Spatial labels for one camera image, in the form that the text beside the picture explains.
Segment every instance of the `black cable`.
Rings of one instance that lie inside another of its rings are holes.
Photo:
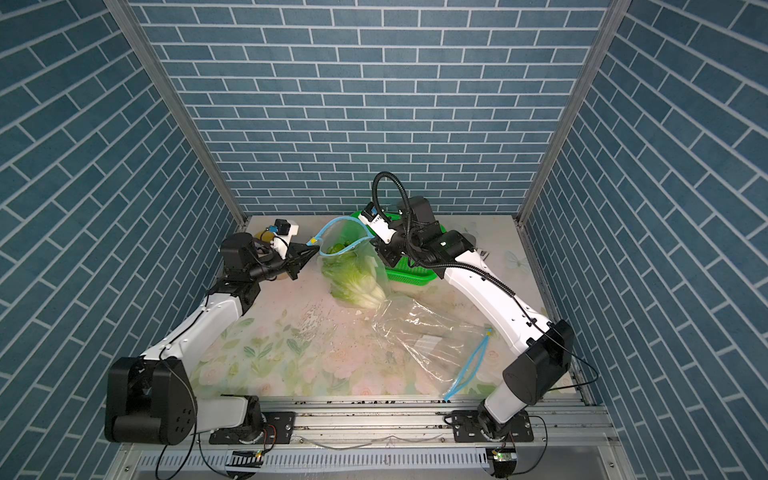
[[[264,456],[264,454],[272,452],[272,449],[275,448],[275,444],[277,443],[277,429],[271,423],[269,425],[267,425],[267,426],[268,427],[272,427],[272,433],[274,434],[274,436],[273,436],[273,439],[272,439],[272,445],[270,445],[270,447],[267,448],[266,447],[266,438],[267,438],[267,436],[269,434],[266,433],[266,428],[264,429],[264,451],[262,452],[262,456]]]
[[[202,310],[201,310],[201,311],[200,311],[200,312],[197,314],[197,316],[196,316],[196,317],[194,317],[194,320],[192,320],[192,323],[190,323],[190,324],[187,326],[187,328],[185,328],[185,329],[181,330],[181,332],[180,332],[178,335],[176,335],[176,336],[175,336],[173,339],[171,339],[170,341],[168,341],[168,342],[166,342],[166,343],[165,343],[165,348],[163,348],[163,349],[160,351],[160,355],[159,355],[159,356],[162,356],[162,353],[163,353],[163,351],[165,351],[165,350],[167,349],[167,347],[168,347],[168,346],[169,346],[171,343],[173,343],[173,342],[175,342],[176,340],[178,340],[178,338],[179,338],[180,336],[184,335],[184,334],[185,334],[185,333],[186,333],[186,332],[187,332],[187,331],[188,331],[190,328],[192,328],[192,325],[194,325],[195,323],[197,323],[197,320],[200,318],[200,316],[201,316],[201,315],[203,315],[203,313],[205,312],[205,309],[208,307],[208,299],[209,299],[209,298],[210,298],[210,293],[207,293],[207,294],[206,294],[206,296],[205,296],[205,303],[203,303],[203,309],[202,309]]]
[[[547,431],[547,422],[545,422],[544,419],[542,417],[538,416],[538,415],[529,415],[528,417],[529,418],[530,417],[534,417],[536,419],[539,419],[539,420],[541,420],[541,423],[544,424],[544,449],[541,450],[541,455],[538,456],[538,459],[536,460],[536,463],[533,464],[528,470],[524,470],[522,472],[514,472],[514,473],[512,473],[512,475],[510,475],[510,477],[513,476],[513,475],[523,475],[523,474],[526,474],[526,473],[530,473],[531,470],[533,470],[534,468],[538,467],[538,464],[541,463],[541,459],[544,458],[544,454],[547,452],[547,445],[549,445],[549,432]]]
[[[209,468],[209,470],[211,470],[213,473],[217,473],[218,475],[221,475],[222,477],[227,477],[230,480],[232,480],[232,477],[230,477],[226,473],[219,472],[214,467],[210,466],[210,463],[208,463],[208,461],[205,459],[205,454],[203,453],[203,445],[200,442],[200,436],[199,435],[197,436],[197,449],[200,450],[200,457],[203,459],[203,463],[205,464],[205,466],[207,466]]]
[[[454,422],[453,420],[451,420],[449,422],[448,419],[452,419],[453,417],[456,417],[457,419],[464,419],[467,423],[470,423],[472,425],[479,425],[474,419],[470,419],[466,415],[456,415],[456,414],[453,414],[453,413],[449,413],[448,415],[444,415],[442,417],[442,422],[445,423],[446,425],[450,426],[450,427],[453,427],[454,425],[464,425],[464,422]]]
[[[193,321],[193,323],[196,322],[198,318],[200,318],[200,315],[197,315],[197,317],[195,317],[195,320]],[[157,357],[158,357],[159,361],[165,363],[165,366],[166,366],[166,368],[168,368],[169,372],[171,372],[174,375],[176,375],[176,372],[174,372],[171,369],[170,364],[168,364],[168,361],[163,358],[163,352],[164,351],[165,351],[165,349],[162,349],[160,351],[160,354]],[[158,470],[160,468],[160,462],[163,459],[163,454],[165,453],[165,449],[168,448],[168,445],[164,446],[163,447],[163,451],[160,452],[160,456],[157,457],[157,462],[154,464],[154,477],[155,477],[155,480],[171,480],[173,477],[178,475],[179,472],[181,472],[181,469],[184,468],[184,466],[187,464],[187,460],[189,460],[190,454],[192,453],[192,448],[194,447],[194,437],[195,437],[195,435],[197,435],[197,407],[195,406],[194,397],[192,396],[191,392],[189,392],[189,393],[190,393],[190,396],[192,398],[192,408],[194,409],[194,422],[192,423],[192,430],[193,430],[192,431],[192,443],[190,443],[190,449],[187,450],[187,456],[184,457],[184,460],[181,462],[181,465],[179,465],[179,468],[176,469],[176,471],[174,472],[173,475],[171,475],[168,478],[160,478],[160,474],[158,473]]]
[[[200,312],[197,314],[197,316],[194,317],[194,320],[192,320],[192,323],[190,323],[187,326],[187,328],[185,328],[178,335],[176,335],[170,342],[166,342],[166,344],[163,347],[163,349],[157,355],[158,361],[164,363],[166,368],[168,369],[168,371],[173,373],[174,375],[176,375],[176,372],[174,372],[172,370],[172,368],[170,367],[170,364],[168,363],[168,361],[163,358],[163,352],[165,352],[168,349],[168,346],[171,343],[175,342],[180,336],[184,335],[190,328],[192,328],[192,325],[194,325],[197,322],[197,320],[200,318],[200,316],[203,315],[203,312],[205,312],[205,309],[208,306],[208,299],[209,298],[210,298],[210,294],[207,294],[205,296],[205,303],[203,304],[203,308],[200,310]],[[187,464],[187,460],[189,460],[190,454],[192,453],[192,448],[194,447],[195,435],[197,435],[197,407],[195,406],[194,396],[192,395],[192,392],[189,392],[187,390],[187,393],[190,394],[190,397],[192,399],[192,408],[194,409],[194,422],[192,423],[192,429],[193,429],[193,432],[192,432],[192,443],[190,443],[190,449],[187,450],[187,456],[184,457],[184,460],[181,462],[181,465],[179,465],[179,468],[177,468],[177,470],[174,472],[173,475],[171,475],[168,478],[160,478],[160,474],[158,473],[158,470],[160,468],[160,462],[163,459],[163,454],[165,453],[165,450],[168,448],[168,445],[164,446],[163,447],[163,451],[160,452],[160,456],[157,457],[157,463],[154,464],[154,477],[155,477],[156,480],[171,480],[173,477],[178,475],[179,472],[181,472],[181,469],[184,468],[184,466]]]
[[[512,448],[515,450],[515,453],[518,451],[518,444],[515,443],[515,436],[512,435],[512,432],[509,432],[507,434],[507,438],[512,442]],[[507,446],[507,440],[505,439],[502,443],[502,448],[505,448]]]
[[[495,276],[491,275],[490,273],[484,271],[481,268],[478,268],[474,265],[469,265],[468,263],[461,263],[456,261],[451,262],[442,262],[442,263],[424,263],[419,257],[415,254],[415,249],[411,242],[411,203],[408,198],[408,192],[406,192],[406,188],[402,185],[402,182],[400,179],[387,171],[379,172],[376,174],[376,176],[373,178],[373,182],[371,183],[371,198],[373,201],[373,206],[376,207],[376,211],[381,213],[383,215],[383,218],[386,220],[387,224],[389,225],[389,218],[383,213],[383,210],[381,208],[381,205],[379,205],[379,182],[383,178],[389,178],[397,187],[397,190],[400,192],[400,197],[402,198],[402,203],[404,207],[403,214],[405,216],[405,221],[403,222],[403,228],[405,230],[405,243],[406,243],[406,253],[408,254],[409,261],[411,258],[414,260],[414,264],[417,266],[421,266],[423,268],[426,268],[428,270],[434,270],[435,268],[459,268],[462,270],[468,270],[470,272],[476,273],[480,276],[483,280],[487,280],[491,282],[494,286],[499,288],[502,292],[506,293],[508,296],[510,296],[515,303],[517,304],[518,308],[523,312],[523,315],[525,315],[526,320],[531,325],[535,326],[536,329],[541,332],[542,335],[549,338],[552,342],[555,343],[555,345],[559,346],[563,349],[566,353],[569,353],[571,356],[573,356],[575,359],[577,359],[579,362],[584,363],[586,366],[588,366],[595,374],[595,377],[592,380],[589,380],[588,382],[582,382],[577,383],[575,385],[569,385],[564,387],[557,387],[550,390],[560,390],[560,389],[569,389],[574,388],[577,386],[585,386],[589,385],[591,383],[597,382],[597,380],[600,378],[600,373],[596,368],[594,368],[587,360],[582,359],[580,356],[573,353],[571,350],[565,348],[562,344],[560,344],[557,340],[553,339],[551,336],[549,336],[548,333],[546,333],[544,330],[539,328],[538,325],[536,325],[536,320],[532,319],[530,315],[528,315],[528,312],[523,308],[523,306],[520,304],[518,299],[515,296],[515,291],[506,286],[501,280],[496,278]]]
[[[285,245],[285,246],[286,246],[286,248],[288,248],[288,243],[287,243],[285,240],[283,240],[283,238],[282,238],[282,237],[278,237],[277,235],[275,235],[275,238],[277,238],[278,240],[280,240],[281,242],[283,242],[283,245]]]
[[[259,240],[260,240],[260,241],[262,241],[262,242],[264,241],[262,237],[264,236],[264,234],[265,234],[267,231],[268,231],[268,230],[264,230],[263,232],[259,233]],[[263,263],[261,263],[261,260],[259,260],[259,256],[258,256],[258,255],[256,255],[256,257],[255,257],[254,259],[255,259],[256,263],[258,263],[258,264],[259,264],[259,265],[260,265],[260,266],[261,266],[261,267],[264,269],[264,271],[267,271],[267,270],[268,270],[268,269],[267,269],[267,267],[266,267],[266,265],[264,265]],[[273,276],[272,278],[267,278],[267,279],[265,279],[265,280],[266,280],[267,282],[274,282],[275,280],[277,280],[277,275]]]

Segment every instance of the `green vegetable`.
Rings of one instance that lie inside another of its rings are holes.
[[[349,244],[337,243],[328,249],[328,253],[337,253],[347,246]],[[386,298],[384,290],[376,282],[376,258],[352,250],[324,257],[321,271],[330,280],[334,298],[370,309],[379,308]]]

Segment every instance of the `floral table surface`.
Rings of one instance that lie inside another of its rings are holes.
[[[295,241],[306,241],[331,217],[294,217]],[[272,217],[254,217],[251,233]],[[510,217],[450,216],[447,229],[471,233],[489,252],[487,263],[531,306],[544,311],[541,296]],[[199,397],[259,396],[440,396],[438,388],[404,350],[379,341],[371,327],[374,311],[340,306],[311,260],[298,280],[262,282],[256,302],[227,328],[203,355],[191,382]],[[446,316],[487,325],[480,311],[458,290],[434,280],[427,286],[391,282],[403,292]],[[502,381],[511,352],[491,336],[476,377],[461,393],[486,396]],[[568,375],[558,385],[568,385]]]

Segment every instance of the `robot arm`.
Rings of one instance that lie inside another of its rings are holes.
[[[402,196],[400,220],[385,217],[377,204],[376,186],[384,177],[395,182]],[[483,312],[515,354],[503,372],[504,382],[479,406],[478,420],[488,437],[505,436],[512,416],[535,404],[568,371],[573,329],[564,320],[554,324],[508,287],[500,288],[504,285],[476,251],[475,239],[456,230],[443,233],[429,201],[407,197],[397,177],[382,172],[372,188],[374,201],[360,220],[377,235],[373,243],[384,264],[394,267],[408,256],[434,270]]]
[[[205,300],[157,345],[119,359],[107,380],[104,435],[112,442],[176,445],[198,432],[243,425],[243,437],[261,433],[258,399],[220,396],[196,399],[189,375],[208,346],[245,313],[260,292],[259,282],[281,273],[296,279],[318,251],[292,243],[299,227],[276,220],[270,243],[235,233],[221,244],[224,275]]]
[[[373,198],[378,203],[376,184],[374,180]],[[455,230],[443,233],[426,199],[403,200],[404,220],[384,217],[373,202],[360,220],[378,236],[373,243],[386,265],[395,266],[405,255],[436,265],[432,269],[483,312],[516,355],[503,372],[504,382],[478,407],[485,433],[501,438],[509,431],[512,416],[536,403],[568,370],[573,330],[564,320],[553,324],[510,295],[511,290],[493,284],[490,279],[495,278],[475,250],[475,239]],[[251,307],[260,281],[280,273],[295,280],[319,249],[290,241],[298,232],[294,223],[276,220],[268,230],[274,235],[270,243],[249,233],[225,239],[220,248],[223,278],[201,305],[157,345],[139,356],[119,359],[110,368],[104,425],[108,440],[176,445],[193,430],[233,427],[240,441],[260,435],[258,398],[196,399],[189,375],[207,347]]]

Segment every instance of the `plastic bag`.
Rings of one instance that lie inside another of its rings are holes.
[[[331,220],[308,244],[320,243],[320,272],[334,298],[345,304],[376,309],[389,293],[384,264],[365,225],[353,217]]]
[[[444,316],[399,293],[381,303],[371,326],[382,340],[405,348],[445,400],[475,376],[492,332]]]

